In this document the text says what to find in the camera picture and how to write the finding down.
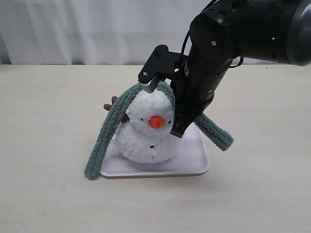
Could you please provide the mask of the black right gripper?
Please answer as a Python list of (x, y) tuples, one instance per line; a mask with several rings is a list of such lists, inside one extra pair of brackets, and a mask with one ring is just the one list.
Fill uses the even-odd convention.
[(212, 102), (214, 92), (233, 59), (217, 59), (192, 45), (174, 85), (174, 119), (170, 134), (182, 138), (186, 129)]

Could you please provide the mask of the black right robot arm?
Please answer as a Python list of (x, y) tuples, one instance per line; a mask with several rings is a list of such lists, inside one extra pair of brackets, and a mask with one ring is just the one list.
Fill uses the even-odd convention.
[(171, 134), (182, 137), (210, 105), (237, 57), (306, 66), (311, 62), (308, 0), (219, 0), (190, 24), (191, 49), (172, 88)]

